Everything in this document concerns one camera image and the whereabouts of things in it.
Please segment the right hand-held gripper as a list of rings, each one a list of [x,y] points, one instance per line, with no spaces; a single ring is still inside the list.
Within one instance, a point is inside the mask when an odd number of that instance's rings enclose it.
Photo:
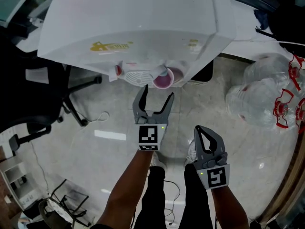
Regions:
[[[210,128],[197,125],[194,129],[197,175],[205,189],[229,185],[230,165],[227,163],[224,141]]]

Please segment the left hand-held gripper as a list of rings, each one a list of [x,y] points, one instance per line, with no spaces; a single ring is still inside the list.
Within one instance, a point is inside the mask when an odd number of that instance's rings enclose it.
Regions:
[[[165,136],[168,117],[174,101],[172,92],[166,99],[161,111],[153,112],[151,116],[145,111],[148,85],[137,93],[132,104],[135,126],[138,134],[138,147],[142,151],[158,151]]]

